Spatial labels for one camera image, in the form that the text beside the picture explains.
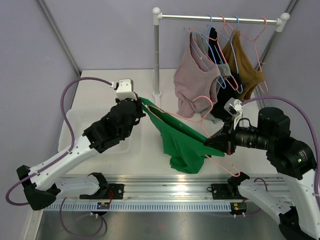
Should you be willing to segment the green tank top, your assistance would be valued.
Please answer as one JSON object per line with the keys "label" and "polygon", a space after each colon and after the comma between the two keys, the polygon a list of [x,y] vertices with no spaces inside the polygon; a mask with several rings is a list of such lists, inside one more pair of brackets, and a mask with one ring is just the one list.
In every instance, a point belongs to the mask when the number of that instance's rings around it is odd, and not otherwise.
{"label": "green tank top", "polygon": [[140,97],[142,110],[159,131],[163,152],[170,156],[170,167],[185,174],[197,174],[207,157],[224,157],[217,149],[204,145],[204,135],[192,129],[172,114]]}

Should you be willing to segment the mauve pink tank top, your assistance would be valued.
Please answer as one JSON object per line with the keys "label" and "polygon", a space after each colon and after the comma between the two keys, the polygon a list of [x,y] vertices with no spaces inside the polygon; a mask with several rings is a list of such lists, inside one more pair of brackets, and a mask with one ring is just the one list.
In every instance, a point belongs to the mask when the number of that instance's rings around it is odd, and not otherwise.
{"label": "mauve pink tank top", "polygon": [[178,98],[177,114],[185,118],[192,118],[195,113],[200,113],[218,102],[217,82],[210,73],[204,73],[197,66],[191,54],[190,35],[173,77],[175,95]]}

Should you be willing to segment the blue hanger of mauve top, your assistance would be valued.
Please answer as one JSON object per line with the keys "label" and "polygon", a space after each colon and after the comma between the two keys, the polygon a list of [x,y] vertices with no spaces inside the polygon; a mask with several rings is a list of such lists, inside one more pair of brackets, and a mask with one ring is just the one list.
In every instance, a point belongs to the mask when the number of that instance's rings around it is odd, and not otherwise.
{"label": "blue hanger of mauve top", "polygon": [[[216,80],[216,84],[217,84],[218,82],[217,79],[218,77],[221,76],[218,66],[214,62],[212,62],[197,46],[196,34],[193,33],[191,28],[189,29],[189,33],[190,33],[189,45],[190,45],[190,53],[192,57],[194,57],[194,60],[197,66],[199,67],[199,69],[206,74],[211,74],[214,80]],[[205,41],[203,41],[203,43],[204,43],[204,51],[205,53],[208,53],[208,46],[205,43]]]}

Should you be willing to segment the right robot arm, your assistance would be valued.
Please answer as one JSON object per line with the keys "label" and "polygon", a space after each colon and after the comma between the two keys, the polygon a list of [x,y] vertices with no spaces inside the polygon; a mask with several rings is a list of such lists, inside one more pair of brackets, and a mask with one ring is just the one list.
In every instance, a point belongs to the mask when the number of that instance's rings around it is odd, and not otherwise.
{"label": "right robot arm", "polygon": [[257,126],[235,126],[231,119],[204,145],[231,155],[236,147],[266,152],[266,158],[285,181],[293,204],[282,202],[258,186],[247,174],[227,180],[227,193],[254,202],[278,225],[287,240],[318,240],[320,210],[315,199],[317,163],[311,148],[291,137],[290,118],[276,107],[259,110]]}

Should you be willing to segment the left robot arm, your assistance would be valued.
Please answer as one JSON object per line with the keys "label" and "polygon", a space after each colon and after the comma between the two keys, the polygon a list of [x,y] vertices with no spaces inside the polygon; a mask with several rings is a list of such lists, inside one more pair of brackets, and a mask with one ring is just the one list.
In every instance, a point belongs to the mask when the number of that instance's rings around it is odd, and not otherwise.
{"label": "left robot arm", "polygon": [[100,172],[79,178],[62,179],[62,176],[124,141],[143,117],[141,99],[117,100],[110,112],[85,129],[78,139],[73,139],[64,152],[34,167],[20,166],[16,172],[28,205],[38,211],[60,198],[100,200],[107,197],[109,183]]}

